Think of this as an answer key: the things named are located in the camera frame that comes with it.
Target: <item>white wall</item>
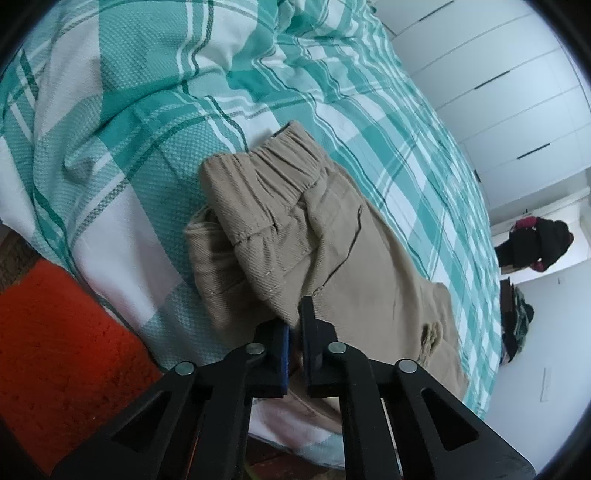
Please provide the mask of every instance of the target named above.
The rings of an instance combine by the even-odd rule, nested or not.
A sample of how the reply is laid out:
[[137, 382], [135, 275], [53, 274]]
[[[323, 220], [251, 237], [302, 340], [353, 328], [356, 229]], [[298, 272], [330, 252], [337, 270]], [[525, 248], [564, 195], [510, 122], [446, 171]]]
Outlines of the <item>white wall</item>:
[[[524, 350], [499, 370], [485, 420], [539, 472], [591, 398], [591, 261], [519, 287], [534, 320]], [[551, 381], [542, 403], [544, 369]]]

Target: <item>plaid fabric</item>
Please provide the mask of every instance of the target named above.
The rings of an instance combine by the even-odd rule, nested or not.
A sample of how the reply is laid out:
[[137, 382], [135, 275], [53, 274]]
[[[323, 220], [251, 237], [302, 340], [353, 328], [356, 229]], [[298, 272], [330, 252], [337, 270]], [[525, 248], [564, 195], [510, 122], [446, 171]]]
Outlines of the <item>plaid fabric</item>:
[[[485, 413], [501, 351], [488, 216], [365, 0], [62, 0], [9, 65], [0, 100], [0, 217], [165, 368], [226, 353], [183, 239], [205, 203], [200, 162], [299, 120], [419, 272], [448, 286], [464, 402]], [[339, 436], [290, 443], [262, 411], [254, 433], [340, 462]]]

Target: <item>orange rug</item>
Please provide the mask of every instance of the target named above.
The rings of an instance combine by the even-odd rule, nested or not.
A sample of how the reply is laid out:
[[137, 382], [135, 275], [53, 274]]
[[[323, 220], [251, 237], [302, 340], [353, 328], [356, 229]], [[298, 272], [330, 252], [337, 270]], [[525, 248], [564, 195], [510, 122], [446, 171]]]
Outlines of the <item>orange rug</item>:
[[0, 416], [45, 473], [160, 376], [143, 344], [48, 261], [0, 295]]

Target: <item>wardrobe door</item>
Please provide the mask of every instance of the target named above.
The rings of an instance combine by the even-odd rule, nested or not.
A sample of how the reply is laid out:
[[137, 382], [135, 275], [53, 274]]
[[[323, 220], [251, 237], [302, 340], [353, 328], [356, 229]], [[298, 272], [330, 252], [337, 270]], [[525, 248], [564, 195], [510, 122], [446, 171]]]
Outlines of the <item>wardrobe door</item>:
[[537, 192], [586, 168], [591, 158], [591, 125], [482, 176], [495, 208]]
[[565, 53], [556, 50], [462, 95], [438, 113], [455, 139], [463, 142], [578, 86]]
[[412, 76], [471, 39], [530, 13], [522, 0], [455, 0], [412, 25], [392, 45]]
[[382, 23], [395, 35], [400, 35], [411, 25], [426, 20], [451, 3], [450, 0], [379, 0], [375, 6]]
[[413, 80], [431, 102], [441, 108], [452, 100], [560, 44], [535, 14], [504, 24], [473, 38], [420, 70]]

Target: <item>elastic waistband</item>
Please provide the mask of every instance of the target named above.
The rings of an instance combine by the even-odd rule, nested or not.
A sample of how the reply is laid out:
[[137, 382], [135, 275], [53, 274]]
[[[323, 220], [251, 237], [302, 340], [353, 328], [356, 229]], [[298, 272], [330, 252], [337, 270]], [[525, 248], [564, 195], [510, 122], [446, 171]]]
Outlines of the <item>elastic waistband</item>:
[[216, 154], [203, 162], [202, 188], [232, 245], [281, 227], [286, 212], [318, 181], [326, 153], [297, 121], [249, 153]]

